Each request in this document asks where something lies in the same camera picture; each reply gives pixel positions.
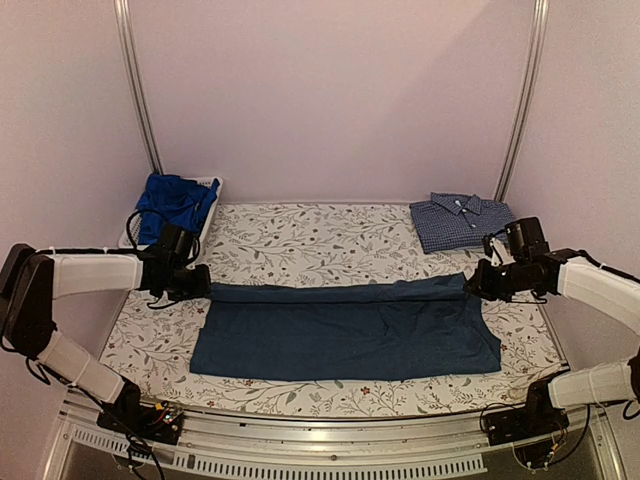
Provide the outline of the dark teal t-shirt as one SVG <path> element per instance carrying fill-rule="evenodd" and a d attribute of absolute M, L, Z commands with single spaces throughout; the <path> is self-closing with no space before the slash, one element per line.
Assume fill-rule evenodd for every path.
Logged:
<path fill-rule="evenodd" d="M 342 287 L 211 287 L 193 374 L 403 381 L 501 369 L 501 342 L 461 274 Z"/>

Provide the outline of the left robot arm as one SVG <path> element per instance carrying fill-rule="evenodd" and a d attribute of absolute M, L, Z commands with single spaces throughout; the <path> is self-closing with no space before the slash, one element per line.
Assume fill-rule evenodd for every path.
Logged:
<path fill-rule="evenodd" d="M 52 375 L 92 398 L 128 434 L 148 426 L 140 388 L 62 332 L 58 303 L 147 292 L 170 303 L 204 298 L 210 272 L 198 262 L 196 235 L 168 224 L 158 241 L 130 248 L 13 245 L 1 266 L 1 347 L 38 376 Z"/>

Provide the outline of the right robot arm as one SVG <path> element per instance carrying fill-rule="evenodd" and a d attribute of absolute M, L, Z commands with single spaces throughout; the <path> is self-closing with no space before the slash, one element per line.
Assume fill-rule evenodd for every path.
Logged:
<path fill-rule="evenodd" d="M 567 422 L 577 406 L 639 399 L 639 280 L 584 249 L 554 250 L 536 217 L 513 221 L 483 239 L 486 257 L 468 293 L 512 303 L 519 293 L 551 302 L 553 329 L 571 368 L 533 382 L 523 406 L 486 416 L 489 433 L 537 436 Z"/>

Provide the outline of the folded blue checkered shirt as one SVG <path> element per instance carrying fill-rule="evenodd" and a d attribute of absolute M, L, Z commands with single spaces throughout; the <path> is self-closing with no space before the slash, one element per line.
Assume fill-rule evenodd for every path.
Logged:
<path fill-rule="evenodd" d="M 487 235 L 503 237 L 505 225 L 515 220 L 507 204 L 477 195 L 432 192 L 409 209 L 425 254 L 480 247 Z"/>

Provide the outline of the floral patterned table mat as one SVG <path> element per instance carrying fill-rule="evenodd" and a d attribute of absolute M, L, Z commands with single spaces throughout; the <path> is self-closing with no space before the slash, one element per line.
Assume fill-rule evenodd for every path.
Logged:
<path fill-rule="evenodd" d="M 205 261 L 216 282 L 319 287 L 470 274 L 482 253 L 425 254 L 405 206 L 239 204 L 216 210 Z M 531 382 L 567 366 L 543 310 L 520 299 L 483 307 L 501 342 L 502 368 L 494 374 L 399 382 L 202 376 L 189 363 L 208 302 L 159 311 L 149 305 L 147 294 L 129 295 L 101 359 L 146 397 L 192 407 L 323 418 L 448 414 L 519 403 Z"/>

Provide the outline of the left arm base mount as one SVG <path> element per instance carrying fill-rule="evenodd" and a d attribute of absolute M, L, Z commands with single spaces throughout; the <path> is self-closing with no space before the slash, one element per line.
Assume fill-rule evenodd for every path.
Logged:
<path fill-rule="evenodd" d="M 130 435 L 138 435 L 145 441 L 177 445 L 182 433 L 184 411 L 167 402 L 154 406 L 141 405 L 134 401 L 105 404 L 97 419 L 103 429 Z"/>

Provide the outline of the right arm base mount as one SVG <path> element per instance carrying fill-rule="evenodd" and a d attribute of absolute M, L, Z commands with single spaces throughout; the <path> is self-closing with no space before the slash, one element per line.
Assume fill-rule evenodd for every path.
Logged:
<path fill-rule="evenodd" d="M 566 413 L 548 401 L 527 400 L 523 406 L 502 404 L 485 408 L 479 418 L 481 431 L 491 446 L 503 445 L 559 432 L 569 427 Z"/>

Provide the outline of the left aluminium frame post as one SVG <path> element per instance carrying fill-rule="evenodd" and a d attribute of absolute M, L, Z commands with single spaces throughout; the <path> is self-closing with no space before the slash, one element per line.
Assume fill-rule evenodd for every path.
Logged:
<path fill-rule="evenodd" d="M 131 92 L 141 138 L 152 173 L 163 174 L 157 141 L 153 131 L 144 85 L 136 51 L 131 9 L 127 0 L 113 1 L 116 25 L 121 44 L 124 68 Z"/>

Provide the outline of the aluminium frame post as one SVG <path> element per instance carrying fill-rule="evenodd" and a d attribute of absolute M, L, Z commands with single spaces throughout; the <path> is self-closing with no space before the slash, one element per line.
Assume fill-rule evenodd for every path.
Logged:
<path fill-rule="evenodd" d="M 542 62 L 549 15 L 549 0 L 536 0 L 533 4 L 532 26 L 529 36 L 523 80 L 516 105 L 515 116 L 505 158 L 502 164 L 494 200 L 505 202 L 516 162 L 524 138 L 529 112 L 534 98 L 537 78 Z"/>
<path fill-rule="evenodd" d="M 116 25 L 121 44 L 124 68 L 131 92 L 141 138 L 152 173 L 163 174 L 157 141 L 153 131 L 144 85 L 136 51 L 131 9 L 127 0 L 113 1 Z"/>

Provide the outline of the right aluminium frame post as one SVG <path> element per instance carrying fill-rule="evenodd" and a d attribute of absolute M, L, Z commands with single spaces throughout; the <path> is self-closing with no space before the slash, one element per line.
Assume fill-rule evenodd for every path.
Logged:
<path fill-rule="evenodd" d="M 537 78 L 542 62 L 549 15 L 549 0 L 536 0 L 533 4 L 532 26 L 529 36 L 523 80 L 516 105 L 515 116 L 505 158 L 502 164 L 494 200 L 505 202 L 516 162 L 524 138 L 529 112 L 534 98 Z"/>

